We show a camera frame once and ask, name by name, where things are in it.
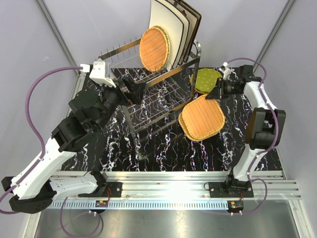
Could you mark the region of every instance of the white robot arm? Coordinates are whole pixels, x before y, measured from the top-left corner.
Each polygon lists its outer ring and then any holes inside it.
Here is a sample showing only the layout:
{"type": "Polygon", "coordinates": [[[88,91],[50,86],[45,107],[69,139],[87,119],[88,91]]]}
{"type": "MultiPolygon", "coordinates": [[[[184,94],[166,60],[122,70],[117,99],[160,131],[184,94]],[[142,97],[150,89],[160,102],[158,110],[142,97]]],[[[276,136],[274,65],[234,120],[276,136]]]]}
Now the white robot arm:
{"type": "Polygon", "coordinates": [[[5,191],[10,189],[14,195],[9,201],[13,211],[37,213],[57,199],[80,194],[101,196],[106,191],[106,175],[102,172],[93,171],[80,178],[51,176],[105,128],[118,105],[139,104],[146,84],[135,84],[123,78],[129,91],[122,92],[110,79],[106,62],[98,60],[93,65],[80,66],[86,78],[89,77],[100,91],[78,92],[69,102],[72,112],[53,130],[47,141],[44,156],[41,158],[41,153],[38,154],[20,174],[1,181],[5,191]]]}
{"type": "Polygon", "coordinates": [[[217,187],[218,191],[218,193],[211,193],[211,196],[218,197],[221,194],[222,197],[240,197],[243,193],[244,197],[253,197],[250,183],[252,172],[268,149],[272,147],[273,142],[275,141],[274,146],[279,144],[286,113],[278,110],[270,101],[261,83],[262,79],[254,76],[252,65],[239,67],[236,72],[238,79],[234,80],[229,79],[232,71],[227,66],[225,62],[219,69],[223,73],[223,78],[217,79],[215,88],[206,96],[206,99],[226,99],[228,95],[244,94],[249,99],[253,112],[245,133],[245,150],[225,182],[209,184],[214,188],[217,187]]]}

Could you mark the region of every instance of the dish rack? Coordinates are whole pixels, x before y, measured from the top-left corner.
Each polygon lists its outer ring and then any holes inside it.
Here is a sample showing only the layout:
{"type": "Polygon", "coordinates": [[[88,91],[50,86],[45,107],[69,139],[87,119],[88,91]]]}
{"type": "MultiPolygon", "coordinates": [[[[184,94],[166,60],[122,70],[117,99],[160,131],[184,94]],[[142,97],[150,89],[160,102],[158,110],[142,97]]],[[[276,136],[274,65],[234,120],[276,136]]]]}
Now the dish rack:
{"type": "Polygon", "coordinates": [[[201,46],[194,41],[196,52],[190,52],[188,62],[173,68],[170,71],[162,69],[149,72],[144,69],[139,56],[139,44],[141,39],[130,41],[112,51],[99,56],[100,59],[111,64],[111,77],[113,81],[119,81],[121,77],[128,76],[136,83],[146,82],[146,91],[140,105],[122,106],[121,111],[126,117],[130,133],[134,139],[136,134],[148,126],[158,122],[170,113],[173,113],[193,100],[195,84],[201,57],[201,46]],[[193,81],[190,94],[172,78],[175,74],[194,65],[193,81]]]}

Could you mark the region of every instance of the metal frame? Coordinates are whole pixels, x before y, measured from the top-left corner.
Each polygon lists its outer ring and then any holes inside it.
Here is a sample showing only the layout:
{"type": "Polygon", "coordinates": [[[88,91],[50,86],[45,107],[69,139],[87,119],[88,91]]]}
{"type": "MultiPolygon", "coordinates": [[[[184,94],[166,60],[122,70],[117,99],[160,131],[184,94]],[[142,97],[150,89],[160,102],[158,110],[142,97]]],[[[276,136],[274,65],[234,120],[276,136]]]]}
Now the metal frame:
{"type": "MultiPolygon", "coordinates": [[[[281,28],[282,24],[284,23],[286,17],[288,16],[288,14],[290,13],[292,7],[294,6],[296,0],[288,0],[287,3],[285,4],[281,14],[279,15],[275,25],[273,26],[273,29],[271,30],[263,48],[261,49],[258,57],[257,57],[257,62],[262,61],[264,55],[266,54],[266,52],[268,51],[269,47],[271,46],[272,42],[274,41],[276,34],[278,33],[279,29],[281,28]]],[[[254,64],[254,72],[257,70],[258,65],[254,64]]]]}
{"type": "MultiPolygon", "coordinates": [[[[53,176],[63,179],[69,176],[80,177],[84,173],[85,171],[61,171],[56,172],[53,176]]],[[[209,192],[204,189],[204,183],[206,181],[223,181],[228,172],[107,172],[106,174],[109,181],[123,183],[122,197],[112,198],[113,204],[110,209],[226,209],[225,206],[218,205],[225,204],[226,200],[210,199],[209,192]]],[[[253,177],[266,181],[268,200],[289,201],[300,237],[313,237],[296,182],[285,180],[282,171],[255,171],[253,177]]],[[[264,186],[260,182],[256,182],[253,188],[255,198],[245,198],[245,200],[263,199],[264,186]]],[[[104,198],[87,200],[73,197],[70,199],[69,205],[65,209],[84,209],[87,207],[86,202],[94,203],[96,200],[104,198]]],[[[30,215],[24,238],[34,238],[39,217],[40,213],[30,215]]]]}
{"type": "MultiPolygon", "coordinates": [[[[70,53],[66,42],[64,41],[61,33],[58,30],[58,27],[45,3],[44,0],[36,0],[36,3],[38,4],[46,22],[48,23],[54,37],[56,38],[56,41],[58,42],[61,50],[63,51],[65,57],[67,58],[68,62],[70,63],[70,65],[72,66],[77,66],[78,64],[76,63],[74,57],[72,56],[72,54],[70,53]]],[[[77,76],[79,76],[79,71],[75,70],[75,73],[77,76]]]]}
{"type": "MultiPolygon", "coordinates": [[[[102,54],[99,56],[100,59],[102,60],[107,60],[109,58],[111,58],[111,60],[113,61],[112,57],[117,55],[119,53],[122,53],[123,56],[124,55],[124,52],[125,51],[129,51],[130,53],[130,49],[133,48],[133,47],[136,47],[137,45],[140,44],[140,41],[141,39],[136,39],[135,41],[131,41],[130,43],[128,44],[125,44],[124,46],[121,46],[117,49],[113,49],[112,51],[110,52],[107,52],[105,54],[102,54]]],[[[143,82],[146,82],[147,85],[146,85],[146,88],[149,88],[149,87],[152,87],[156,84],[158,84],[159,82],[162,82],[163,80],[187,69],[188,67],[192,66],[192,65],[195,65],[194,66],[194,76],[193,76],[193,82],[191,84],[191,93],[190,93],[190,100],[186,101],[186,102],[183,102],[181,103],[180,105],[176,106],[175,108],[172,108],[172,109],[169,109],[168,112],[164,112],[162,115],[158,116],[157,118],[155,118],[154,120],[151,120],[149,123],[147,123],[146,125],[142,125],[140,128],[135,128],[135,126],[133,125],[132,123],[132,120],[131,120],[131,116],[130,116],[130,113],[128,111],[128,108],[123,106],[122,107],[122,110],[123,110],[123,113],[127,119],[127,124],[128,124],[128,127],[129,127],[129,130],[130,130],[130,133],[133,137],[134,140],[137,139],[136,137],[136,133],[147,128],[148,126],[150,126],[151,124],[153,123],[156,123],[157,121],[159,121],[160,119],[164,118],[165,116],[169,115],[170,113],[174,112],[174,111],[177,111],[179,109],[181,109],[182,107],[184,107],[186,104],[188,104],[189,102],[191,102],[193,99],[194,99],[194,95],[195,95],[195,85],[196,85],[196,79],[197,79],[197,74],[198,74],[198,69],[199,69],[199,62],[200,62],[200,57],[201,57],[201,45],[199,44],[199,42],[197,40],[194,41],[194,46],[196,48],[196,53],[193,53],[193,52],[190,52],[190,57],[192,58],[191,61],[183,64],[183,65],[180,65],[179,67],[176,67],[174,69],[172,69],[171,71],[168,71],[162,75],[159,75],[156,77],[155,73],[147,76],[147,77],[144,77],[142,79],[143,82]]]]}

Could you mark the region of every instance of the purple cable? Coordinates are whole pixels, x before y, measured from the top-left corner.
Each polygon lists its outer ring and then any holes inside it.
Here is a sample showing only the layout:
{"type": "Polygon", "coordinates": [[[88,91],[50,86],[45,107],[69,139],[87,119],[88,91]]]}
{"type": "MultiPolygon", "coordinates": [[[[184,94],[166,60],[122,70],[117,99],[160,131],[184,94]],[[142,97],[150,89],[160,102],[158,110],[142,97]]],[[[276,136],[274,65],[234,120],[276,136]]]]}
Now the purple cable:
{"type": "MultiPolygon", "coordinates": [[[[35,87],[38,85],[39,82],[41,82],[44,78],[46,78],[47,76],[53,74],[53,73],[57,73],[57,72],[61,72],[61,71],[65,71],[65,70],[74,70],[74,69],[83,69],[83,67],[79,67],[79,66],[71,66],[71,67],[63,67],[63,68],[57,68],[54,70],[51,70],[45,74],[43,74],[42,76],[40,76],[37,80],[35,80],[35,82],[32,84],[32,86],[30,87],[27,95],[26,95],[26,99],[25,99],[25,116],[26,119],[28,121],[28,124],[30,125],[31,129],[33,130],[33,132],[36,134],[36,136],[38,137],[38,139],[40,140],[41,143],[41,147],[42,147],[42,152],[40,154],[40,159],[44,157],[45,155],[45,143],[43,138],[41,137],[40,133],[38,132],[38,130],[36,130],[31,117],[30,117],[30,99],[31,99],[31,95],[35,89],[35,87]]],[[[17,186],[31,173],[31,171],[39,164],[40,160],[37,160],[30,168],[29,170],[16,182],[17,186]]],[[[17,186],[12,186],[8,191],[6,191],[1,197],[0,197],[0,203],[3,201],[3,199],[10,193],[12,192],[17,186]]],[[[17,214],[18,212],[6,212],[0,209],[0,214],[6,214],[6,215],[12,215],[12,214],[17,214]]]]}
{"type": "Polygon", "coordinates": [[[233,62],[233,61],[236,61],[236,60],[248,60],[248,61],[251,61],[251,62],[253,62],[253,63],[256,63],[258,66],[260,66],[260,67],[263,69],[263,71],[264,71],[264,76],[263,76],[262,81],[261,81],[260,84],[259,84],[259,88],[260,88],[261,85],[264,83],[264,80],[266,79],[266,68],[263,66],[263,64],[261,64],[261,63],[255,61],[254,59],[245,58],[245,57],[235,58],[235,59],[229,60],[227,63],[229,64],[229,63],[231,63],[231,62],[233,62]]]}
{"type": "Polygon", "coordinates": [[[91,237],[94,233],[96,233],[96,231],[98,230],[98,228],[99,228],[99,226],[100,226],[100,222],[101,222],[101,219],[102,219],[101,216],[100,216],[100,214],[97,213],[97,215],[98,215],[98,224],[97,224],[96,228],[95,228],[89,235],[84,236],[84,237],[74,236],[74,235],[72,235],[71,233],[69,233],[69,232],[66,230],[66,228],[65,228],[65,226],[64,226],[64,224],[63,224],[63,219],[62,219],[62,217],[63,217],[63,208],[64,208],[64,206],[65,206],[65,203],[66,203],[66,200],[67,200],[67,199],[68,199],[68,197],[65,198],[65,200],[64,200],[64,202],[63,202],[63,204],[62,204],[62,206],[61,206],[60,214],[59,214],[59,221],[60,221],[60,226],[61,226],[62,230],[65,232],[66,235],[68,235],[68,236],[70,236],[70,237],[73,237],[73,238],[89,238],[89,237],[91,237]]]}
{"type": "MultiPolygon", "coordinates": [[[[262,81],[260,82],[258,89],[259,89],[259,92],[260,92],[260,94],[261,94],[263,100],[264,100],[265,102],[267,102],[267,98],[265,97],[264,92],[263,92],[263,90],[262,90],[262,88],[261,88],[262,84],[264,83],[264,80],[266,79],[266,68],[265,68],[261,63],[255,61],[255,60],[253,60],[253,59],[244,58],[244,57],[235,58],[235,59],[229,60],[227,63],[229,64],[229,63],[231,63],[231,62],[233,62],[233,61],[236,61],[236,60],[249,60],[249,61],[252,61],[253,63],[256,63],[257,65],[259,65],[259,66],[263,69],[263,71],[264,71],[264,77],[263,77],[262,81]]],[[[267,198],[267,184],[266,184],[266,182],[265,182],[263,179],[261,179],[261,178],[256,178],[256,179],[251,179],[251,178],[250,178],[251,167],[252,167],[253,164],[255,163],[255,161],[256,161],[256,159],[257,159],[257,155],[260,155],[260,154],[263,154],[263,153],[267,153],[268,151],[270,151],[271,149],[273,149],[274,146],[275,146],[275,144],[276,144],[277,137],[278,137],[278,121],[277,121],[276,114],[275,114],[275,112],[274,112],[274,110],[273,110],[273,108],[272,108],[272,106],[271,106],[270,104],[267,104],[267,107],[268,107],[268,108],[270,109],[270,111],[272,112],[272,115],[273,115],[273,118],[274,118],[274,123],[275,123],[275,137],[274,137],[274,140],[273,140],[273,142],[272,142],[272,144],[271,144],[270,147],[268,147],[266,150],[261,151],[261,152],[259,152],[258,154],[255,155],[255,157],[254,157],[254,159],[251,161],[251,163],[250,163],[250,165],[249,165],[249,167],[248,167],[248,171],[247,171],[247,173],[248,173],[248,180],[249,180],[250,182],[261,181],[261,182],[264,184],[264,187],[265,187],[265,195],[264,195],[264,199],[263,199],[262,203],[261,203],[257,208],[255,208],[255,209],[252,210],[252,211],[244,212],[243,214],[250,214],[250,213],[253,213],[253,212],[255,212],[255,211],[258,211],[258,210],[263,206],[263,204],[265,203],[266,198],[267,198]]]]}

